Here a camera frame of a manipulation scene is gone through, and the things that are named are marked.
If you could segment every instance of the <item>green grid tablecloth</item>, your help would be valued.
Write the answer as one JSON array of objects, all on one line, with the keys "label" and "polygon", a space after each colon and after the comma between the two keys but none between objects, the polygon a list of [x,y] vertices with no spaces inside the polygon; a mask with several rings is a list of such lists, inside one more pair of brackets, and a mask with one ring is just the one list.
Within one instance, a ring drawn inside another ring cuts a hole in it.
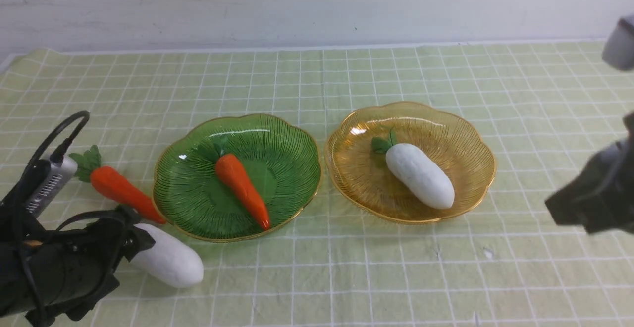
[{"label": "green grid tablecloth", "polygon": [[[465,45],[302,52],[66,55],[36,50],[0,76],[0,189],[64,117],[89,110],[73,150],[151,191],[163,148],[219,115],[269,112],[320,149],[352,110],[419,101],[461,115],[498,173],[473,212],[402,226],[362,213],[328,176],[290,225],[258,240],[183,237],[204,281],[172,289],[123,262],[121,287],[78,326],[634,326],[634,237],[556,227],[543,200],[595,151],[625,135],[634,76],[609,69],[603,43]],[[111,208],[73,180],[47,227]],[[25,326],[22,317],[0,326]],[[57,325],[71,325],[59,318]]]}]

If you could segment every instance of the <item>plate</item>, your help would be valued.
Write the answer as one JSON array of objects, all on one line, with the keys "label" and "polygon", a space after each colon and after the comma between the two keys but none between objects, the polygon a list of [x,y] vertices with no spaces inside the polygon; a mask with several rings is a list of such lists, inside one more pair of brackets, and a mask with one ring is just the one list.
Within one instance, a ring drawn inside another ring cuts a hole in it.
[{"label": "plate", "polygon": [[[213,144],[244,165],[266,203],[271,228],[263,231],[233,192],[215,175]],[[228,242],[273,232],[317,193],[321,180],[315,140],[269,114],[218,117],[203,122],[165,149],[155,169],[152,200],[172,225],[197,239]]]},{"label": "plate", "polygon": [[[421,203],[371,150],[373,137],[420,148],[450,178],[453,206],[437,210]],[[337,189],[360,208],[389,221],[432,223],[464,214],[484,199],[496,173],[491,149],[468,121],[416,102],[395,102],[350,114],[326,142],[326,166]]]}]

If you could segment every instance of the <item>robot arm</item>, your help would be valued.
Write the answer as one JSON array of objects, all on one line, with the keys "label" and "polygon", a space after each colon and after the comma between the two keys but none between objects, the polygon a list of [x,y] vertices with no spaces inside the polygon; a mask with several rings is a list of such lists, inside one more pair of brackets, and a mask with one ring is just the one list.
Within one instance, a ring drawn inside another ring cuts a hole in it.
[{"label": "robot arm", "polygon": [[[603,60],[634,70],[634,15],[623,17],[605,44]],[[618,228],[634,234],[634,112],[628,137],[593,155],[572,182],[546,199],[557,225],[582,225],[589,234]]]}]

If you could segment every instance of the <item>gray device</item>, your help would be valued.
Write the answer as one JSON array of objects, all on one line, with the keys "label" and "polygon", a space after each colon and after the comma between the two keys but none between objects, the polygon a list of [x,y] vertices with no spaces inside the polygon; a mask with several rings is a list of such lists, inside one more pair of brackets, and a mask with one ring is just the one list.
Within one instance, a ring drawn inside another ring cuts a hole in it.
[{"label": "gray device", "polygon": [[68,155],[64,155],[59,164],[50,160],[50,153],[44,156],[50,164],[50,171],[39,187],[33,191],[33,194],[25,202],[27,211],[36,218],[49,205],[53,198],[57,196],[57,193],[61,191],[62,187],[73,178],[75,172],[77,172],[77,162]]},{"label": "gray device", "polygon": [[602,58],[617,70],[634,69],[634,14],[619,20],[605,43]]}]

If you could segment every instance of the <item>orange carrot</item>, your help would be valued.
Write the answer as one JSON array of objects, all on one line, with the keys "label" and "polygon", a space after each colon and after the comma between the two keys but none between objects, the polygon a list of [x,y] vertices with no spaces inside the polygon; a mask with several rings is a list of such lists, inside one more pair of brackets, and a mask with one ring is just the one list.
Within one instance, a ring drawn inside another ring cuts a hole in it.
[{"label": "orange carrot", "polygon": [[146,194],[134,187],[113,167],[102,166],[102,156],[97,146],[93,145],[84,155],[70,154],[70,158],[77,162],[75,176],[82,182],[90,183],[102,196],[136,209],[146,219],[165,223],[165,219],[159,215]]},{"label": "orange carrot", "polygon": [[236,198],[247,208],[249,214],[263,230],[271,227],[271,220],[266,204],[247,175],[244,166],[235,155],[224,153],[217,146],[219,159],[215,162],[215,174],[220,182],[231,189]]}]

